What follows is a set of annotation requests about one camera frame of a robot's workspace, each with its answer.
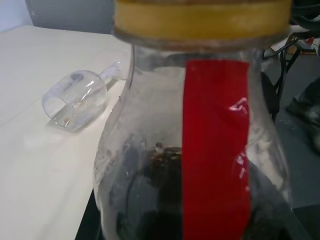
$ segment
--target white surface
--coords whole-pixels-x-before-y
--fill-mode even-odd
[[[25,0],[0,0],[0,32],[33,25]]]
[[[130,46],[111,35],[23,26],[0,33],[0,239],[73,240],[93,187],[105,112],[78,133],[49,124],[42,95],[76,70],[115,61],[128,74]]]

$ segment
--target yellow cap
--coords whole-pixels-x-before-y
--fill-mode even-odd
[[[116,0],[115,31],[156,40],[238,40],[288,30],[291,0]]]

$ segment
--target black object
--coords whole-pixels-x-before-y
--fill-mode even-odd
[[[280,53],[281,74],[275,85],[272,86],[269,77],[265,73],[261,73],[263,96],[266,102],[268,112],[272,115],[273,121],[276,120],[277,114],[279,112],[280,100],[284,90],[287,73],[289,72],[290,68],[295,63],[301,52],[302,48],[297,45],[296,50],[290,60],[286,59],[286,49],[284,49]]]
[[[262,91],[266,107],[270,114],[277,114],[280,110],[280,101],[270,78],[264,72],[261,72]]]
[[[320,30],[320,21],[313,20],[320,15],[318,0],[294,0],[291,15],[291,21],[295,24],[308,30]]]
[[[276,55],[278,55],[279,53],[283,52],[284,50],[286,50],[287,48],[289,48],[290,46],[294,45],[295,43],[298,42],[298,39],[292,40],[291,42],[289,42],[288,44],[284,45],[283,47],[279,48],[277,51],[273,52],[270,55],[265,56],[265,51],[263,50],[262,52],[262,59],[263,60],[267,60],[270,59]]]
[[[90,195],[75,240],[104,240],[94,191]]]
[[[309,232],[313,240],[320,240],[320,204],[293,209],[298,220]],[[105,240],[102,236],[100,213],[92,191],[75,240]],[[281,230],[275,240],[291,240],[286,229]]]
[[[320,239],[320,204],[299,207],[293,212],[314,240]]]

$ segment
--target glass jar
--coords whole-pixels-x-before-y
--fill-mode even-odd
[[[308,240],[263,99],[290,0],[117,0],[132,68],[94,162],[107,240]]]
[[[196,219],[201,225],[198,230],[210,231],[215,237],[212,239],[232,239],[222,237],[228,235],[228,229],[238,231],[243,240],[277,239],[275,236],[287,225],[285,219],[293,213],[288,206],[286,159],[263,99],[260,51],[178,52],[135,45],[132,55],[131,78],[106,122],[94,165],[94,193],[105,238],[180,240],[188,234],[183,227],[188,224],[186,211],[189,216],[198,211],[200,216],[208,213],[203,219],[210,219]],[[200,67],[196,74],[203,79],[187,90],[188,73],[199,62],[218,68]],[[234,63],[246,68],[239,71],[243,66],[237,68]],[[206,72],[217,83],[212,95],[204,89]],[[221,83],[221,78],[231,80]],[[237,96],[234,104],[227,103],[230,96],[241,92],[240,88],[248,89],[247,95]],[[199,101],[192,98],[197,95]],[[201,122],[186,129],[197,119],[192,116],[186,120],[186,112],[193,108],[186,96],[191,96],[196,108],[208,112],[205,117],[213,121],[212,128]],[[204,133],[193,135],[193,130]],[[213,133],[211,140],[205,136],[206,131]],[[244,139],[243,151],[235,153],[235,145],[241,142],[235,138],[239,136]],[[210,154],[212,165],[200,159],[202,152]],[[187,154],[199,158],[190,159]],[[233,196],[228,196],[234,191],[232,179],[240,179],[236,185],[240,191],[236,200],[225,204]],[[187,193],[189,185],[195,183],[198,192],[193,188]],[[193,193],[199,196],[188,202]],[[202,200],[207,198],[210,205]],[[292,239],[302,239],[304,231],[300,227],[292,230]]]

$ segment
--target red stripe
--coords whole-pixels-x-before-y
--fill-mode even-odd
[[[250,217],[248,67],[187,63],[183,96],[184,240],[240,240]]]

